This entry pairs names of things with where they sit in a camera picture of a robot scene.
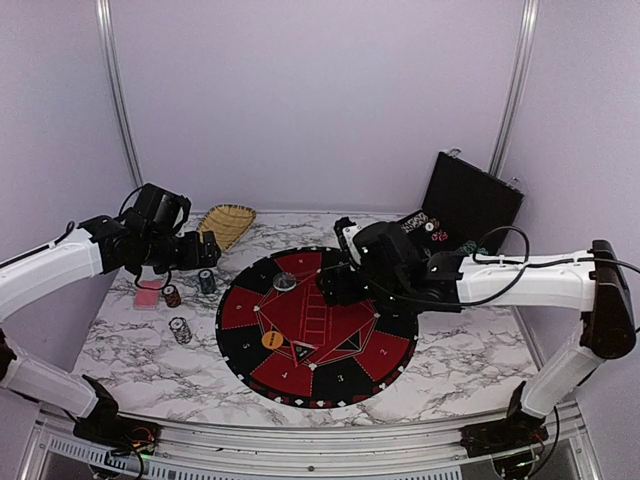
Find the blue green chip stack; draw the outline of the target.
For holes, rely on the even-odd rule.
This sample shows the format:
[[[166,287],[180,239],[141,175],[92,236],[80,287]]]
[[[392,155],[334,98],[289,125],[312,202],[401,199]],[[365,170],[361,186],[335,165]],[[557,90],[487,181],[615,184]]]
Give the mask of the blue green chip stack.
[[[216,281],[211,269],[202,269],[198,272],[200,291],[204,295],[216,292]]]

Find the clear round dealer button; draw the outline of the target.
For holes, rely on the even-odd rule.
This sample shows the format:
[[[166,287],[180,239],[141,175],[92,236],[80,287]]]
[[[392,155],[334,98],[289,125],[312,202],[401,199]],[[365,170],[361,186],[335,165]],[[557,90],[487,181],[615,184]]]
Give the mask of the clear round dealer button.
[[[273,288],[280,293],[294,290],[297,283],[296,277],[289,272],[281,272],[273,278]]]

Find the black triangular button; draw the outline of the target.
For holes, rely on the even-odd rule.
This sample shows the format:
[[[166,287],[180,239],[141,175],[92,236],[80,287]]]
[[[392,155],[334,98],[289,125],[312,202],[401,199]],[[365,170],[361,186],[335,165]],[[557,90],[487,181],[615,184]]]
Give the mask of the black triangular button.
[[[292,351],[292,358],[294,361],[294,365],[295,366],[300,365],[305,359],[311,356],[316,350],[317,350],[317,347],[315,345],[300,342],[300,341],[293,341],[291,343],[291,351]]]

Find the orange round blind button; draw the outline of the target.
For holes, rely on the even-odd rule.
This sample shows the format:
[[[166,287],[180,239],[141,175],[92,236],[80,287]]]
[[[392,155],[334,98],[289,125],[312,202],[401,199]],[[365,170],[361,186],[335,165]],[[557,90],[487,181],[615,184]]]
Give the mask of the orange round blind button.
[[[261,342],[266,349],[277,350],[283,345],[284,337],[280,332],[271,330],[262,336]]]

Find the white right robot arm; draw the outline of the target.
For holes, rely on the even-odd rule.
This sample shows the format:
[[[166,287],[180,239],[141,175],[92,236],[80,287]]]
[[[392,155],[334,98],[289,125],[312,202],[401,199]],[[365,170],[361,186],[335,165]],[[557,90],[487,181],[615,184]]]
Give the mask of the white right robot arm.
[[[636,345],[631,293],[611,244],[551,256],[486,256],[441,251],[424,258],[396,222],[362,228],[344,217],[334,225],[337,265],[320,270],[325,301],[348,306],[373,300],[399,311],[460,312],[481,306],[552,307],[579,312],[581,324],[542,369],[512,395],[495,438],[515,448],[554,407],[603,363]]]

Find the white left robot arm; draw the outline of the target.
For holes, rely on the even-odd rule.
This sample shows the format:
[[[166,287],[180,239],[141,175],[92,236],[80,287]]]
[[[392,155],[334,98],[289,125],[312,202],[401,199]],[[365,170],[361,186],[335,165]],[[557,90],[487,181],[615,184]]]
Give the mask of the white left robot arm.
[[[221,255],[213,232],[184,232],[190,201],[147,183],[123,202],[117,216],[69,224],[55,240],[1,264],[1,317],[76,283],[125,269],[135,277],[150,267],[160,275],[215,266]],[[125,438],[117,405],[95,380],[72,375],[1,337],[1,386],[86,420],[106,445]]]

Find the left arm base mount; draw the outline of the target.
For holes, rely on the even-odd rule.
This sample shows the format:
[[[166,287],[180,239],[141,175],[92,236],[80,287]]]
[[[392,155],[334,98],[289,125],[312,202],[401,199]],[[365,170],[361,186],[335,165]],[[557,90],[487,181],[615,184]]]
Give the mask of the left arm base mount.
[[[97,380],[87,375],[82,379],[94,389],[97,403],[86,418],[74,420],[73,434],[119,451],[131,448],[138,453],[152,454],[160,427],[153,422],[122,417],[117,401]]]

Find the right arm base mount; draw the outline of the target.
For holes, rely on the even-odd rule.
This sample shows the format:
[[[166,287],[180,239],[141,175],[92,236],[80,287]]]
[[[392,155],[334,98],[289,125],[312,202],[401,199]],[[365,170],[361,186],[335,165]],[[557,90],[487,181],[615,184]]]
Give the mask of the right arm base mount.
[[[528,447],[549,438],[545,418],[523,411],[521,397],[525,382],[512,393],[506,416],[502,419],[467,425],[461,428],[460,445],[469,458]]]

